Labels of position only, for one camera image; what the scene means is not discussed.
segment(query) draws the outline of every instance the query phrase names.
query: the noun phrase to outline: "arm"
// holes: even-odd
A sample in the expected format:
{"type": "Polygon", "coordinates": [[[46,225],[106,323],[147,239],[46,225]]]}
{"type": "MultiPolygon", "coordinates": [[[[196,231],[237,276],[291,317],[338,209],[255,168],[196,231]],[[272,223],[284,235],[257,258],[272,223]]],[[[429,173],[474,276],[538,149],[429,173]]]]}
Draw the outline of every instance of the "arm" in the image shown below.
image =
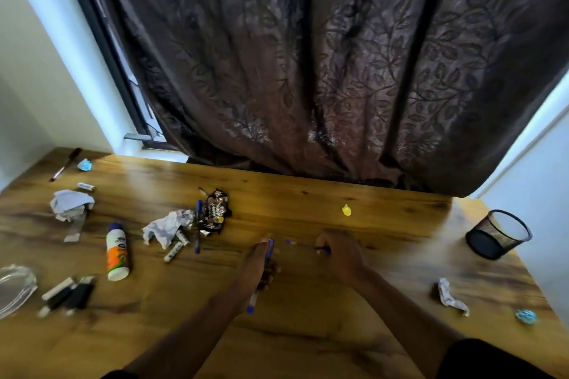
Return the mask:
{"type": "Polygon", "coordinates": [[[434,379],[447,350],[465,337],[424,311],[366,266],[359,243],[347,232],[324,231],[317,246],[331,248],[330,266],[381,317],[427,379],[434,379]]]}
{"type": "Polygon", "coordinates": [[[253,292],[268,289],[276,271],[265,264],[268,243],[251,248],[227,289],[210,298],[194,316],[124,367],[139,379],[191,378],[202,367],[234,317],[245,310],[253,292]]]}

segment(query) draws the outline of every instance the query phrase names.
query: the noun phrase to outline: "black mesh pen holder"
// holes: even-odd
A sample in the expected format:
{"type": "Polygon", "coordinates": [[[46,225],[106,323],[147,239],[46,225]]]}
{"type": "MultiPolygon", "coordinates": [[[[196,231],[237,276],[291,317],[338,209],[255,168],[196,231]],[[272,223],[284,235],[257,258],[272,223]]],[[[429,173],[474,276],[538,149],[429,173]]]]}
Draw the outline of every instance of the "black mesh pen holder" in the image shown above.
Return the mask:
{"type": "Polygon", "coordinates": [[[496,260],[514,247],[531,239],[524,222],[504,210],[490,210],[478,224],[466,233],[470,248],[483,258],[496,260]]]}

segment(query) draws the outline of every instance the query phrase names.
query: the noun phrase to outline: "curtain fold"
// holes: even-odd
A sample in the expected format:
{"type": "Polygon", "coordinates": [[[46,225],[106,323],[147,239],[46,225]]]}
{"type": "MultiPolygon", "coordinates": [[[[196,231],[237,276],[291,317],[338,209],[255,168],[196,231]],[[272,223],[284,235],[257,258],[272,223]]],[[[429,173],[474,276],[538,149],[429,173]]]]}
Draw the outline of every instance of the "curtain fold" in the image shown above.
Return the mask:
{"type": "Polygon", "coordinates": [[[468,195],[569,60],[569,0],[108,1],[173,144],[288,175],[468,195]]]}

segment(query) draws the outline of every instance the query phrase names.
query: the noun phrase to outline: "wooden table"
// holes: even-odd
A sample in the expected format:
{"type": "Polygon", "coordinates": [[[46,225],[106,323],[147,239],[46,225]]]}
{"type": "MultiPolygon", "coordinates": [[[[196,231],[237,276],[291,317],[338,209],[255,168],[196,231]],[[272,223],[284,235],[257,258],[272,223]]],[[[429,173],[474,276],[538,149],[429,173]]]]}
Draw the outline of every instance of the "wooden table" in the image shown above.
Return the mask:
{"type": "Polygon", "coordinates": [[[421,377],[381,319],[333,278],[309,249],[324,227],[352,231],[373,267],[417,303],[468,336],[485,339],[552,375],[569,372],[569,338],[518,256],[487,261],[464,234],[487,212],[479,200],[333,183],[281,175],[85,153],[93,170],[49,178],[67,149],[54,150],[0,195],[0,265],[28,265],[39,289],[0,320],[2,378],[96,378],[122,367],[227,284],[244,249],[266,234],[276,239],[282,273],[260,295],[254,315],[229,327],[199,373],[202,378],[421,377]],[[69,224],[53,218],[54,191],[94,184],[95,208],[77,244],[64,244],[69,224]],[[142,243],[148,222],[191,208],[198,186],[229,193],[233,217],[202,253],[183,249],[168,265],[158,243],[142,243]],[[341,207],[348,203],[352,216],[341,207]],[[105,278],[105,235],[124,224],[132,272],[105,278]],[[101,279],[89,309],[75,317],[36,317],[40,295],[70,275],[101,279]],[[471,309],[464,318],[430,297],[439,277],[471,309]],[[533,327],[517,308],[539,316],[533,327]]]}

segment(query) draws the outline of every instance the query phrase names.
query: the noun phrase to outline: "white bottle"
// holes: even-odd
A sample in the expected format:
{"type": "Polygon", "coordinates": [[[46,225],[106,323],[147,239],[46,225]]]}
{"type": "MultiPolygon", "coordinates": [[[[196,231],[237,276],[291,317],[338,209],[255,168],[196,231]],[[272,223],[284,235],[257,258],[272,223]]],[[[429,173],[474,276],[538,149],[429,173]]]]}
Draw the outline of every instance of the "white bottle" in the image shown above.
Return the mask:
{"type": "Polygon", "coordinates": [[[122,225],[113,223],[109,227],[107,234],[107,279],[111,282],[123,280],[128,276],[129,254],[126,249],[126,234],[122,230],[122,225]]]}

